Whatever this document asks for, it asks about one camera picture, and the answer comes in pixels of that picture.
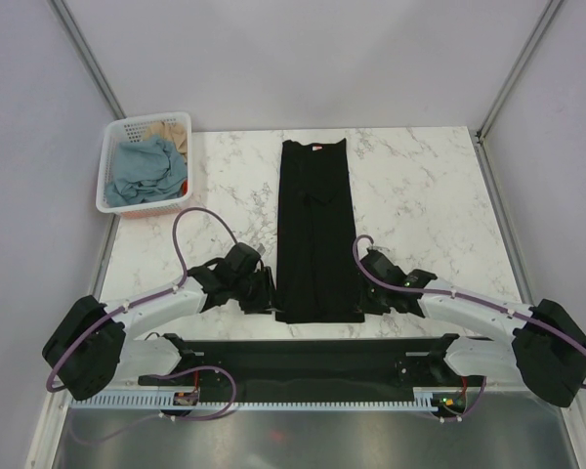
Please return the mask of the black t shirt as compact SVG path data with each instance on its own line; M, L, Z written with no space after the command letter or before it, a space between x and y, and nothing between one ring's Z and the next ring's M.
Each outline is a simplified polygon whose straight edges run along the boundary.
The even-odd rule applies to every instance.
M276 242L276 319L362 323L352 253L356 224L345 139L282 143Z

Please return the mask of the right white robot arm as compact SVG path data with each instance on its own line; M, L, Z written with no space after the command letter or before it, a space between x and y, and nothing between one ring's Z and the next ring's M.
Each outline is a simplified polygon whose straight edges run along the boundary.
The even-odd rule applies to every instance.
M586 388L586 334L559 303L496 300L427 271L405 273L374 248L354 259L365 284L361 307L366 313L396 311L474 332L442 340L439 353L427 362L435 382L482 376L523 383L557 407L570 406Z

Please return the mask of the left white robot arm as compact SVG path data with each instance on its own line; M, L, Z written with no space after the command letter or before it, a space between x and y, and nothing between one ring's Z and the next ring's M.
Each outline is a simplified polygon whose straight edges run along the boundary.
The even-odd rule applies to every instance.
M169 335L146 341L144 334L174 320L196 316L228 301L245 314L275 309L272 269L249 245L236 243L225 257L185 270L176 281L133 298L105 304L79 298L42 349L51 368L50 392L68 391L86 401L111 383L163 376L187 383L194 360Z

